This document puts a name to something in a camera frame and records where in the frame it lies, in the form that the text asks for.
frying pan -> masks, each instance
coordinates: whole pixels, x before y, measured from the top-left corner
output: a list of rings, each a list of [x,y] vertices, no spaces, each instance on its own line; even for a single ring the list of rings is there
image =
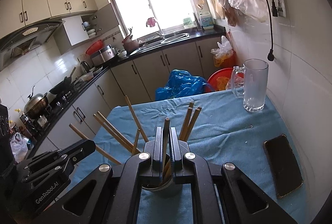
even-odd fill
[[[76,70],[76,67],[72,70],[71,74],[69,77],[65,77],[64,80],[60,83],[58,83],[55,87],[53,87],[49,92],[53,95],[60,94],[67,88],[69,88],[71,84],[71,76],[73,75],[74,71]]]

black countertop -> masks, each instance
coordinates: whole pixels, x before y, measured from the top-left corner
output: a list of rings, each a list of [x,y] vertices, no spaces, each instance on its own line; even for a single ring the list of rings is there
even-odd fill
[[[40,138],[38,139],[37,143],[32,148],[32,150],[28,151],[28,154],[27,154],[26,158],[31,158],[35,155],[35,153],[38,150],[39,146],[42,144],[44,139],[47,137],[47,135],[49,134],[51,129],[59,121],[59,119],[62,117],[62,115],[64,115],[64,113],[69,109],[69,107],[79,98],[79,96],[81,94],[83,94],[83,92],[86,89],[89,88],[90,85],[92,85],[100,76],[102,76],[109,69],[111,69],[111,68],[113,68],[117,65],[123,64],[125,62],[128,62],[130,60],[142,57],[144,55],[155,53],[157,51],[161,51],[161,50],[164,50],[164,49],[168,49],[168,48],[171,48],[171,47],[179,46],[179,45],[182,45],[182,44],[186,44],[186,43],[190,43],[190,42],[194,42],[194,41],[198,41],[198,40],[202,40],[202,39],[209,39],[209,38],[213,38],[213,37],[221,37],[222,35],[226,35],[226,30],[225,30],[224,27],[215,26],[214,29],[205,30],[205,31],[189,30],[188,33],[189,33],[189,38],[176,40],[174,42],[164,44],[163,46],[158,46],[158,47],[149,49],[147,51],[143,51],[143,52],[140,52],[140,53],[130,55],[130,56],[125,57],[123,59],[118,59],[117,61],[112,62],[110,65],[104,67],[104,69],[96,77],[94,77],[92,80],[90,80],[89,82],[82,83],[80,85],[79,89],[70,97],[70,99],[68,100],[66,105],[63,106],[63,109],[57,114],[57,116],[53,117],[48,122],[47,126],[42,131],[40,131]]]

power cord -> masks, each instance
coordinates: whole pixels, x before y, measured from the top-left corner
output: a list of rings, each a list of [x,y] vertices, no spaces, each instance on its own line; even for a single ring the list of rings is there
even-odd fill
[[[270,30],[271,30],[271,49],[268,54],[268,61],[273,61],[274,60],[274,55],[273,55],[273,32],[272,32],[272,17],[271,17],[271,10],[270,10],[270,5],[269,1],[266,0],[266,4],[268,5],[268,10],[269,10],[269,18],[270,18]]]

kitchen utensil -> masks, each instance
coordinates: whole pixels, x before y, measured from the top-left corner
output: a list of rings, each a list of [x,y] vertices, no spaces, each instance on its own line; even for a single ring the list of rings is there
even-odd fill
[[[97,40],[96,42],[94,42],[87,50],[86,50],[86,54],[88,55],[92,55],[93,53],[99,51],[100,49],[102,49],[104,46],[104,42],[100,39]]]
[[[87,62],[82,61],[80,65],[81,65],[81,70],[82,70],[82,72],[83,72],[84,74],[90,72],[90,66],[89,66],[89,64],[88,64]]]
[[[60,94],[61,92],[67,90],[71,84],[71,77],[74,74],[76,67],[73,68],[69,77],[65,77],[62,82],[59,82],[55,87],[53,87],[49,92],[53,95]]]
[[[109,60],[115,60],[118,58],[117,54],[114,52],[113,48],[108,45],[99,51],[90,55],[90,58],[95,66],[99,66]]]
[[[243,73],[243,93],[235,88],[235,75]],[[230,79],[233,94],[243,98],[243,107],[249,112],[259,112],[264,108],[268,84],[269,65],[260,59],[248,59],[243,67],[235,66]]]
[[[28,96],[29,101],[24,106],[24,113],[30,118],[30,119],[37,119],[39,116],[41,116],[46,109],[46,107],[49,104],[49,100],[47,98],[47,93],[43,94],[37,94],[33,96],[34,94],[34,86],[32,87],[32,93]]]

plastic bottle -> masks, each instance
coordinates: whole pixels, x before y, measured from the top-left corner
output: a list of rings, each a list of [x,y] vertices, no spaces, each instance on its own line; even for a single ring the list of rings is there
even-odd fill
[[[209,11],[205,11],[203,14],[200,13],[200,20],[205,30],[214,28],[215,23]]]

